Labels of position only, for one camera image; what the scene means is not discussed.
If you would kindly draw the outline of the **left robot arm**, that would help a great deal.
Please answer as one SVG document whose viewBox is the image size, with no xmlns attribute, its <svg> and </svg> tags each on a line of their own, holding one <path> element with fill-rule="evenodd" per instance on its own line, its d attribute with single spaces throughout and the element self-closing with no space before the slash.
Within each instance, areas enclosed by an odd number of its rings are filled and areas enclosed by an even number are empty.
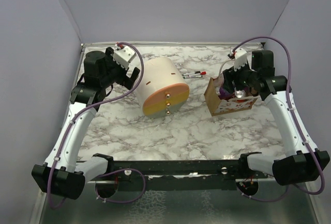
<svg viewBox="0 0 331 224">
<path fill-rule="evenodd" d="M 100 106 L 131 94 L 142 81 L 143 65 L 127 75 L 135 57 L 143 59 L 137 48 L 126 42 L 118 43 L 116 48 L 86 53 L 84 71 L 70 93 L 69 109 L 59 137 L 43 164 L 32 169 L 33 179 L 49 199 L 56 195 L 75 200 L 87 182 L 98 176 L 108 180 L 114 175 L 111 156 L 95 154 L 80 165 L 77 158 Z"/>
</svg>

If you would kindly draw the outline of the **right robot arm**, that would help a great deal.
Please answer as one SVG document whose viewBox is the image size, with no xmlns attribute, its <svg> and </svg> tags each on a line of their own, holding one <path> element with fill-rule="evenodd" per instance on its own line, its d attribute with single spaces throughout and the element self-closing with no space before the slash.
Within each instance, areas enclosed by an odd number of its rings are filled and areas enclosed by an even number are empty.
<svg viewBox="0 0 331 224">
<path fill-rule="evenodd" d="M 256 171 L 273 176 L 279 185 L 315 181 L 330 161 L 310 139 L 295 108 L 294 97 L 285 76 L 275 75 L 274 54 L 269 50 L 253 51 L 251 62 L 247 52 L 238 48 L 229 54 L 233 67 L 223 71 L 223 88 L 238 95 L 245 89 L 257 92 L 271 111 L 281 134 L 285 157 L 277 158 L 259 152 L 242 154 L 237 171 L 249 178 Z"/>
</svg>

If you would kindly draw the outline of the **purple can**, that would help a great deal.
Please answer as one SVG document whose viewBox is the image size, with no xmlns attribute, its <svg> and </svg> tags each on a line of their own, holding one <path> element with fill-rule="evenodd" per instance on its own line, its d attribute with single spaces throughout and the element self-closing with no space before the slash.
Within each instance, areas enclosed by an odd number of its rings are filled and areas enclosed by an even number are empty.
<svg viewBox="0 0 331 224">
<path fill-rule="evenodd" d="M 246 97 L 246 92 L 244 90 L 235 90 L 234 95 L 236 98 Z"/>
<path fill-rule="evenodd" d="M 224 89 L 223 87 L 219 88 L 219 98 L 221 100 L 229 100 L 233 97 L 232 93 L 229 93 L 226 89 Z"/>
</svg>

